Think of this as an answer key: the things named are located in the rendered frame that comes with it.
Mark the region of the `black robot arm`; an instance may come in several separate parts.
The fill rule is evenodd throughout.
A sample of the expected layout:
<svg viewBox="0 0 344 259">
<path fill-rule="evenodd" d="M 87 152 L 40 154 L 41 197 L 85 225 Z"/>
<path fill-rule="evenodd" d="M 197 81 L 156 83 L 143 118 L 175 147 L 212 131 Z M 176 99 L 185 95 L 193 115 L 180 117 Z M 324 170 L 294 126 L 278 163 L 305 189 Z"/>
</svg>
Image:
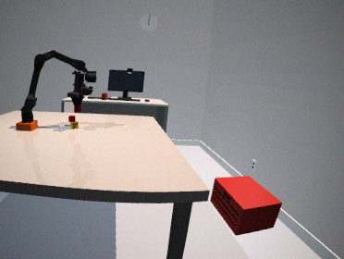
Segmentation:
<svg viewBox="0 0 344 259">
<path fill-rule="evenodd" d="M 76 70 L 72 73 L 73 75 L 75 74 L 75 82 L 84 82 L 84 74 L 85 74 L 85 80 L 87 82 L 95 82 L 96 83 L 96 71 L 88 71 L 87 68 L 85 67 L 85 62 L 77 59 L 72 59 L 66 55 L 61 55 L 58 53 L 56 50 L 52 50 L 50 52 L 47 52 L 45 54 L 39 54 L 34 58 L 34 71 L 32 73 L 32 78 L 31 78 L 31 86 L 29 90 L 29 94 L 27 95 L 27 98 L 25 100 L 24 106 L 20 109 L 21 110 L 21 117 L 22 117 L 22 122 L 21 123 L 31 123 L 33 122 L 33 113 L 32 113 L 32 108 L 36 105 L 37 98 L 35 98 L 35 93 L 36 93 L 36 88 L 37 88 L 37 83 L 38 79 L 40 76 L 41 69 L 43 68 L 44 62 L 46 60 L 49 60 L 51 58 L 56 58 L 59 59 L 62 62 L 66 62 L 67 64 L 70 64 L 72 67 L 77 69 L 79 72 Z M 81 74 L 81 70 L 84 74 Z M 85 73 L 86 72 L 86 73 Z M 91 87 L 86 87 L 85 84 L 84 86 L 80 86 L 80 93 L 86 93 L 92 94 L 93 88 Z"/>
</svg>

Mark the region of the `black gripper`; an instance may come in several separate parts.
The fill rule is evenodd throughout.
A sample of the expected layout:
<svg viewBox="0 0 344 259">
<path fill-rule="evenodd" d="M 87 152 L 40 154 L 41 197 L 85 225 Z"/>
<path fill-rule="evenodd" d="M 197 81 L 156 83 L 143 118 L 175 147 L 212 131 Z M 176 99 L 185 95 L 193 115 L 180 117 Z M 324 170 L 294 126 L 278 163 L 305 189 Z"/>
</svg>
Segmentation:
<svg viewBox="0 0 344 259">
<path fill-rule="evenodd" d="M 77 109 L 78 106 L 81 105 L 84 95 L 87 96 L 87 94 L 85 92 L 80 92 L 80 86 L 84 86 L 84 82 L 75 82 L 73 85 L 75 85 L 74 91 L 68 93 L 68 98 L 70 97 L 72 99 L 71 101 Z"/>
</svg>

